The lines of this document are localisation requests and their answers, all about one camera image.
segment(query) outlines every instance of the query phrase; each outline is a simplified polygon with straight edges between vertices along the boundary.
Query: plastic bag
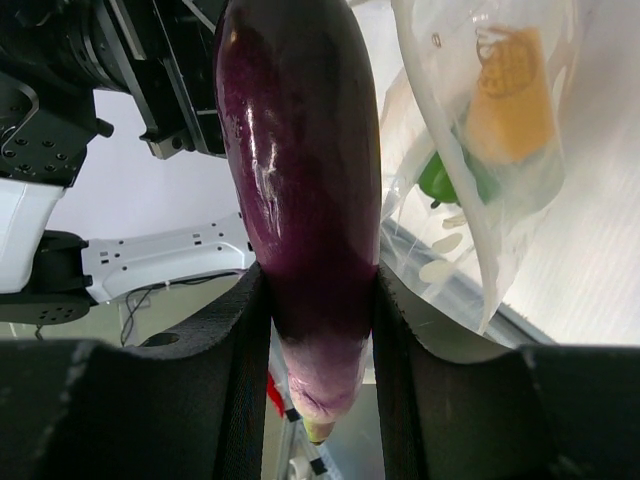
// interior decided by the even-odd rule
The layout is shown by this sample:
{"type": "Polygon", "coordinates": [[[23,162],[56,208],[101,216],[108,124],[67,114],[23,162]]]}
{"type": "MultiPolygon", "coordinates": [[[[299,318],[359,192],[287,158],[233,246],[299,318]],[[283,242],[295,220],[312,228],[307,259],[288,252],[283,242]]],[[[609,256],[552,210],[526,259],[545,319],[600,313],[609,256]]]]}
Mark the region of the plastic bag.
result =
{"type": "Polygon", "coordinates": [[[410,288],[484,332],[564,182],[576,1],[391,4],[405,68],[381,115],[383,243],[400,278],[428,249],[410,288]],[[452,296],[461,282],[481,294],[452,296]]]}

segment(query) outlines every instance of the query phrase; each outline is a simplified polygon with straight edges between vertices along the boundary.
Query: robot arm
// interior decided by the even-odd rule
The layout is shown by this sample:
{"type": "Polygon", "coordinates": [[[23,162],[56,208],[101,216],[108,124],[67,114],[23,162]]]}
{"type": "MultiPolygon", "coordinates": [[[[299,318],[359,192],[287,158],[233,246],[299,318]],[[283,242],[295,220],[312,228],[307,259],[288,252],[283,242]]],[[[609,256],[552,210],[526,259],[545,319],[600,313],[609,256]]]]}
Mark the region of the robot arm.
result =
{"type": "Polygon", "coordinates": [[[245,270],[255,260],[238,214],[115,241],[45,231],[87,144],[113,133],[96,116],[94,89],[133,96],[154,156],[224,154],[211,68],[223,4],[0,4],[0,321],[71,321],[146,285],[245,270]]]}

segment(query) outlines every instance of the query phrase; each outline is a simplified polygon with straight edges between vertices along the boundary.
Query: orange object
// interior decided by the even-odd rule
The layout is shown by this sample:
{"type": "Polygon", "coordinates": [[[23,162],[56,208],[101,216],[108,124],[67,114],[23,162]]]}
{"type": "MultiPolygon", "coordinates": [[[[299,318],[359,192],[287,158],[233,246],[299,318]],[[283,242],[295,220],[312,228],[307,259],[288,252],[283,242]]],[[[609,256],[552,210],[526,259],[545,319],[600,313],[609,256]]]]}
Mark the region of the orange object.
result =
{"type": "Polygon", "coordinates": [[[555,135],[537,28],[478,30],[482,71],[466,123],[469,150],[486,164],[524,160],[555,135]]]}

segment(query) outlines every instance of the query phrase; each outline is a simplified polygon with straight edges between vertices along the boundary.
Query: eggplant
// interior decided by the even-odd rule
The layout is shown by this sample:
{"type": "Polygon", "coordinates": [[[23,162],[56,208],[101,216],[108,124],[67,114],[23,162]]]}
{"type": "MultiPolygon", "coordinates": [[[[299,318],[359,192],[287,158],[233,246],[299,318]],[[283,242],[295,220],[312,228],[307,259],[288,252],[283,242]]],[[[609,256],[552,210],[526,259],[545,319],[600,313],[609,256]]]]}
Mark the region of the eggplant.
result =
{"type": "Polygon", "coordinates": [[[216,97],[291,399],[324,441],[362,383],[379,261],[373,74],[343,0],[229,0],[216,97]]]}

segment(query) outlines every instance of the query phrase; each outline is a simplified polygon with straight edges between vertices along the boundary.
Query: wire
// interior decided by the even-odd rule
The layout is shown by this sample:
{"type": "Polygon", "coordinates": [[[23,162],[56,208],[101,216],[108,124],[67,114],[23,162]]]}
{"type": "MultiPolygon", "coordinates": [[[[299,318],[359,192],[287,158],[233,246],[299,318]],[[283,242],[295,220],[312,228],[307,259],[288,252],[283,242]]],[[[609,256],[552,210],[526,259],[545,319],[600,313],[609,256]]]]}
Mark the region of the wire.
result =
{"type": "Polygon", "coordinates": [[[122,330],[120,331],[120,345],[124,347],[129,341],[129,338],[133,333],[133,328],[135,327],[134,315],[136,314],[140,306],[144,303],[144,301],[147,299],[147,297],[151,294],[151,292],[155,290],[161,290],[163,288],[167,288],[170,285],[186,285],[186,286],[202,285],[203,283],[207,283],[212,280],[216,280],[218,278],[230,277],[237,274],[238,274],[237,272],[218,273],[215,275],[210,275],[208,277],[194,278],[191,280],[179,280],[173,283],[156,283],[148,287],[142,287],[142,288],[137,288],[135,290],[131,290],[129,293],[127,293],[127,296],[125,297],[125,300],[124,300],[125,304],[127,305],[129,316],[125,320],[124,324],[122,325],[122,330]],[[136,305],[133,308],[131,308],[131,304],[129,303],[129,300],[131,299],[131,295],[138,292],[145,292],[145,293],[142,295],[142,298],[140,298],[140,300],[136,303],[136,305]]]}

